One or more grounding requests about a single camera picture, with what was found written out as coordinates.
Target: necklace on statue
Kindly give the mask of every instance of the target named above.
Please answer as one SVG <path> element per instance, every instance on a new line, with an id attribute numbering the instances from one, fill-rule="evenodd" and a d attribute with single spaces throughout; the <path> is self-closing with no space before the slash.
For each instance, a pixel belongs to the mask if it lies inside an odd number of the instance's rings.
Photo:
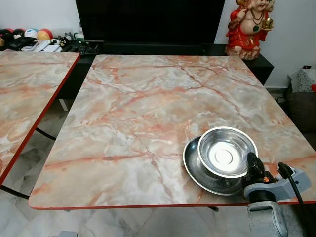
<path id="1" fill-rule="evenodd" d="M 253 31 L 256 32 L 259 30 L 259 25 L 261 24 L 262 20 L 263 20 L 263 11 L 261 12 L 261 16 L 259 18 L 256 18 L 255 14 L 253 13 L 253 10 L 251 10 L 251 14 L 252 14 L 252 21 L 256 24 L 253 27 Z"/>

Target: black tv stand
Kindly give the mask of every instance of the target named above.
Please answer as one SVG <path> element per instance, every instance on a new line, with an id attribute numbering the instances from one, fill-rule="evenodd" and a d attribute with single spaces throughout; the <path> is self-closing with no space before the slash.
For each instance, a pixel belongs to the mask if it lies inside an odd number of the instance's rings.
<path id="1" fill-rule="evenodd" d="M 225 56 L 225 44 L 160 44 L 160 43 L 99 43 L 98 54 L 132 55 L 210 55 Z M 58 99 L 75 99 L 96 55 L 80 58 L 60 90 Z M 261 54 L 257 59 L 244 60 L 248 68 L 264 84 L 274 66 Z"/>

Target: figurine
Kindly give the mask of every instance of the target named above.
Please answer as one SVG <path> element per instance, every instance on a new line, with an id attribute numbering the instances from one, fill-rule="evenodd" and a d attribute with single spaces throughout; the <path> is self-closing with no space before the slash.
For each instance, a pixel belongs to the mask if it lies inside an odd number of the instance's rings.
<path id="1" fill-rule="evenodd" d="M 259 40 L 265 41 L 273 28 L 269 12 L 273 11 L 275 0 L 236 0 L 236 3 L 239 8 L 231 13 L 226 53 L 241 59 L 257 58 Z"/>

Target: television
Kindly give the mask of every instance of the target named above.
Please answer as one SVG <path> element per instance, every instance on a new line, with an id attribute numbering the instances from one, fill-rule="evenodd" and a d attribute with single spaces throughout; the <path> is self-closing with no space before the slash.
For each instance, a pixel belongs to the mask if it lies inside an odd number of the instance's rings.
<path id="1" fill-rule="evenodd" d="M 214 43 L 224 0 L 76 0 L 88 41 Z"/>

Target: white wall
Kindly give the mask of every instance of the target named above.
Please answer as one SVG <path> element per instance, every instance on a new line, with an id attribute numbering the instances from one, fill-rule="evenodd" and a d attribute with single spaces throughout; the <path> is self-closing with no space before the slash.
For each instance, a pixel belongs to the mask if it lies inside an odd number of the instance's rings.
<path id="1" fill-rule="evenodd" d="M 237 9 L 235 0 L 226 0 L 215 43 L 227 43 L 230 13 Z M 261 43 L 261 53 L 273 65 L 265 86 L 287 87 L 287 75 L 316 63 L 316 6 L 315 0 L 276 0 L 270 13 L 274 28 Z"/>
<path id="2" fill-rule="evenodd" d="M 235 0 L 226 0 L 215 43 L 227 43 Z M 287 87 L 287 75 L 303 65 L 315 66 L 315 0 L 276 0 L 270 14 L 275 22 L 262 54 L 275 66 L 265 86 Z M 1 28 L 49 28 L 54 35 L 76 32 L 79 16 L 75 0 L 6 0 L 0 4 Z"/>

